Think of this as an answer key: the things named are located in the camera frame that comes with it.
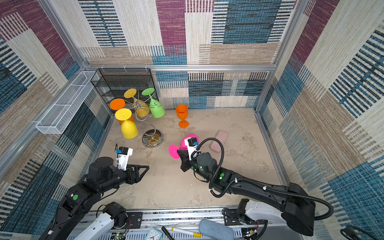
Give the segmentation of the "pink wine glass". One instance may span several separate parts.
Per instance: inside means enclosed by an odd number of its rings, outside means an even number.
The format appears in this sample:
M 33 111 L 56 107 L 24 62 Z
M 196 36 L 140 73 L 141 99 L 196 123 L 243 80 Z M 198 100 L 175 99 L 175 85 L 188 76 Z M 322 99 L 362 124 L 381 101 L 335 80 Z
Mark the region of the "pink wine glass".
M 177 154 L 177 150 L 187 150 L 187 145 L 185 144 L 185 140 L 189 139 L 189 138 L 196 138 L 197 141 L 199 142 L 199 137 L 195 134 L 189 134 L 187 135 L 186 137 L 184 137 L 182 140 L 181 140 L 181 143 L 179 146 L 177 145 L 170 145 L 168 150 L 169 150 L 169 154 L 172 158 L 174 159 L 178 159 L 179 158 L 179 155 Z

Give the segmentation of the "chrome wine glass rack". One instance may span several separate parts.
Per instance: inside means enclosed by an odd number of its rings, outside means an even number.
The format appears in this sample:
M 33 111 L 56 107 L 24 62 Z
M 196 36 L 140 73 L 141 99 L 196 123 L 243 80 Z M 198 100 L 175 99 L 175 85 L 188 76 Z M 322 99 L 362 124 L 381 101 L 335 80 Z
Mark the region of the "chrome wine glass rack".
M 150 99 L 149 97 L 147 98 L 146 101 L 143 101 L 145 102 L 148 107 L 150 107 Z M 134 120 L 137 120 L 139 123 L 142 124 L 140 130 L 142 131 L 143 135 L 142 135 L 142 143 L 143 145 L 146 147 L 146 148 L 150 148 L 150 149 L 153 149 L 153 148 L 156 148 L 156 147 L 159 147 L 163 141 L 164 141 L 164 136 L 163 136 L 163 133 L 156 129 L 156 127 L 150 123 L 150 121 L 152 119 L 155 119 L 150 111 L 150 113 L 148 114 L 148 116 L 144 119 L 140 119 L 137 117 L 136 115 L 136 112 L 133 108 L 133 106 L 130 108 L 130 110 L 133 110 L 134 113 L 132 114 L 133 117 L 134 117 Z

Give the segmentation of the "orange front wine glass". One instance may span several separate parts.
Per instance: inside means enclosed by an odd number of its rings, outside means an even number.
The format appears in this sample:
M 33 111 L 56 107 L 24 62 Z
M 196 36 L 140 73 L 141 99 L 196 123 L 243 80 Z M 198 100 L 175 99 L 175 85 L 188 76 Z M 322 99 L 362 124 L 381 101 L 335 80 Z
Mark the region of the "orange front wine glass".
M 178 118 L 181 120 L 179 122 L 179 127 L 183 128 L 183 129 L 187 128 L 189 126 L 189 122 L 186 121 L 186 119 L 188 117 L 188 106 L 178 105 L 176 107 L 176 113 L 177 113 Z

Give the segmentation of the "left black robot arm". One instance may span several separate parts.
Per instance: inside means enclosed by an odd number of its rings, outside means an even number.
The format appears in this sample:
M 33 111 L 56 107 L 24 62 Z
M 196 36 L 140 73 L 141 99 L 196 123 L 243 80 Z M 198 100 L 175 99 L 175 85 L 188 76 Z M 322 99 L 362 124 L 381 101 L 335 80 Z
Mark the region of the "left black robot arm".
M 149 166 L 128 165 L 118 169 L 110 157 L 101 157 L 89 166 L 86 179 L 71 187 L 59 203 L 54 219 L 40 236 L 41 240 L 65 240 L 72 230 L 102 199 L 103 193 L 122 184 L 136 184 L 142 180 Z

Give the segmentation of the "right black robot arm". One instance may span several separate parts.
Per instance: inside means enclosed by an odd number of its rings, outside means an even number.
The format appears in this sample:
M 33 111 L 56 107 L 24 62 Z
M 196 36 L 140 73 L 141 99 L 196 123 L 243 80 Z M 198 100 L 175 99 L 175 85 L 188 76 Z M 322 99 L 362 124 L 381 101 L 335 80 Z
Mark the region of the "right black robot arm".
M 199 143 L 197 138 L 189 137 L 184 140 L 185 147 L 172 146 L 169 151 L 173 158 L 181 159 L 183 172 L 192 170 L 198 180 L 208 183 L 215 198 L 225 194 L 245 197 L 238 208 L 239 222 L 249 224 L 276 218 L 301 235 L 313 236 L 314 222 L 333 215 L 334 208 L 329 202 L 309 196 L 298 184 L 271 185 L 223 168 L 224 152 L 221 152 L 219 161 L 210 153 L 201 152 L 201 147 L 208 141 L 224 147 L 216 138 L 207 138 Z

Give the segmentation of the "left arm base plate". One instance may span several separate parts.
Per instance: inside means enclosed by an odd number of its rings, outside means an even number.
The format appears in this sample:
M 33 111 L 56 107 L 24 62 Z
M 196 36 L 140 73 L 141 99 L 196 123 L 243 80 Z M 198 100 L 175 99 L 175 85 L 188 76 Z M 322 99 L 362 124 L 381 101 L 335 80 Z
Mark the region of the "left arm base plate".
M 126 215 L 126 224 L 123 229 L 132 230 L 141 228 L 143 212 L 126 212 Z

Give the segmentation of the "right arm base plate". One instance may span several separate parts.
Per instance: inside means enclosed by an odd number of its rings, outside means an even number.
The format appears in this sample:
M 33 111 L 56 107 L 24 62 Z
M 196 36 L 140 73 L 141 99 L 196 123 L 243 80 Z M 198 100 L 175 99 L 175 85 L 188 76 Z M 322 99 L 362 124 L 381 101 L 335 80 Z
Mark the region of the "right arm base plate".
M 251 220 L 245 214 L 237 213 L 236 209 L 223 208 L 222 214 L 224 216 L 225 226 L 235 225 L 264 225 L 265 220 Z

